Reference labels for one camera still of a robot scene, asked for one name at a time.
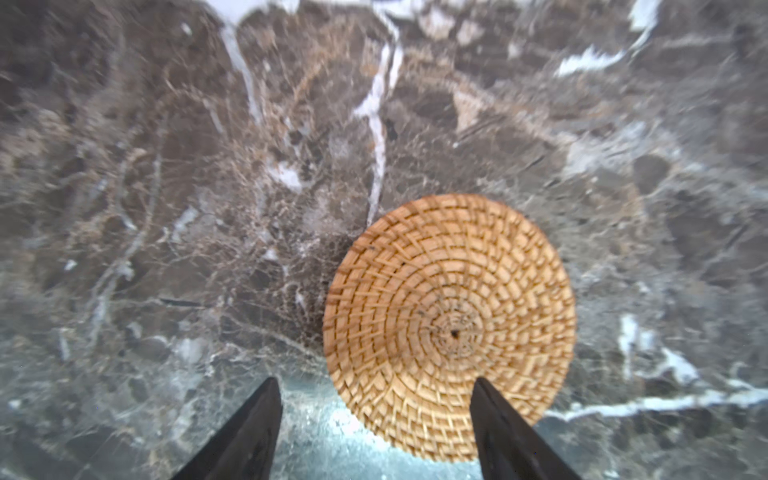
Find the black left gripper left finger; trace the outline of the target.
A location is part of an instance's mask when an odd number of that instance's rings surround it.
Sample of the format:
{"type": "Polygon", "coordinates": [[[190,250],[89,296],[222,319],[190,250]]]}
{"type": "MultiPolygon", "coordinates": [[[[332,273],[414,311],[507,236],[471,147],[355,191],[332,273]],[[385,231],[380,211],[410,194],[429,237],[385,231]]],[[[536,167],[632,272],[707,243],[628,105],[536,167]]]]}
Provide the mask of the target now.
{"type": "Polygon", "coordinates": [[[278,381],[269,377],[173,480],[269,479],[282,414],[278,381]]]}

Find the round rattan wicker coaster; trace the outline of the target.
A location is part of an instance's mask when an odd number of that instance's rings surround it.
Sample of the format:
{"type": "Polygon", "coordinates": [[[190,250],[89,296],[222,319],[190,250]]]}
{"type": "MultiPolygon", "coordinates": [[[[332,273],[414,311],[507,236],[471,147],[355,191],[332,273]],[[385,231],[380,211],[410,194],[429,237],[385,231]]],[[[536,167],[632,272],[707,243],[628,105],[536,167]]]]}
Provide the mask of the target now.
{"type": "Polygon", "coordinates": [[[323,316],[346,407],[391,446],[431,461],[476,458],[478,378],[537,423],[576,337],[556,248],[522,213],[474,194],[423,197],[368,227],[338,267],[323,316]]]}

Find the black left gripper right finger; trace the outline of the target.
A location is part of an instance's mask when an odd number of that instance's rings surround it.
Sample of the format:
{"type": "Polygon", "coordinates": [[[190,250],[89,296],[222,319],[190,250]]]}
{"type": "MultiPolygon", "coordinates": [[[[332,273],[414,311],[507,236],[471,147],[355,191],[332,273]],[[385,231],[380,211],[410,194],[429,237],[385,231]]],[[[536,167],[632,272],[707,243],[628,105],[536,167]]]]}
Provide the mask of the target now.
{"type": "Polygon", "coordinates": [[[579,480],[580,476],[483,377],[469,411],[485,480],[579,480]]]}

